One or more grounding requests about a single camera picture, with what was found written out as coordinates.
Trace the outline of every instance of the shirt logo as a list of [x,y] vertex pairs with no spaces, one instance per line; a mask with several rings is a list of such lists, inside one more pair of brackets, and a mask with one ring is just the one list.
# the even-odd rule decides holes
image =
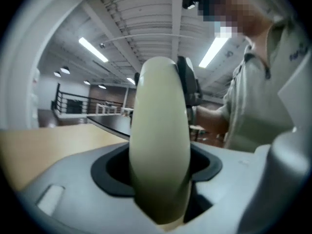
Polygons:
[[299,44],[299,49],[289,56],[289,60],[296,60],[299,56],[305,56],[308,52],[308,47],[304,46],[303,43]]

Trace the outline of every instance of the black railing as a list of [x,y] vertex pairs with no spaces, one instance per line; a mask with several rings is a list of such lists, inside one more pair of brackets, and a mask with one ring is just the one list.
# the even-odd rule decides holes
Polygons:
[[122,103],[120,102],[79,96],[61,92],[59,88],[57,89],[55,109],[60,114],[95,114],[97,104],[109,106],[107,108],[109,113],[113,113],[113,111],[115,111],[115,107],[117,107],[117,114],[120,114],[120,109],[122,107]]

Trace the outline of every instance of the railing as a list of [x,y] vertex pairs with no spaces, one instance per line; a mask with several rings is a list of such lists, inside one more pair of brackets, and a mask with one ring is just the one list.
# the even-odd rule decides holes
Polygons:
[[97,108],[103,106],[105,111],[101,115],[120,114],[122,103],[115,101],[102,100],[86,96],[79,96],[62,92],[57,89],[55,98],[55,112],[59,116],[71,115],[80,117],[81,115],[98,115]]

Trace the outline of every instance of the man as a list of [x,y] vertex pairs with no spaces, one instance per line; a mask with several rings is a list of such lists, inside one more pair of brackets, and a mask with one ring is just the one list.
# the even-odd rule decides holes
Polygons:
[[198,10],[204,20],[232,27],[251,44],[234,70],[224,105],[216,111],[198,106],[196,124],[211,133],[227,132],[225,148],[254,152],[293,128],[277,92],[302,61],[308,38],[292,20],[267,19],[250,0],[200,0]]

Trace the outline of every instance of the floor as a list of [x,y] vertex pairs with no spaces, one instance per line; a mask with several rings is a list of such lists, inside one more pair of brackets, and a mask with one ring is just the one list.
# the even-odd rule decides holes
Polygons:
[[39,127],[70,126],[87,123],[87,118],[58,119],[51,110],[38,110]]

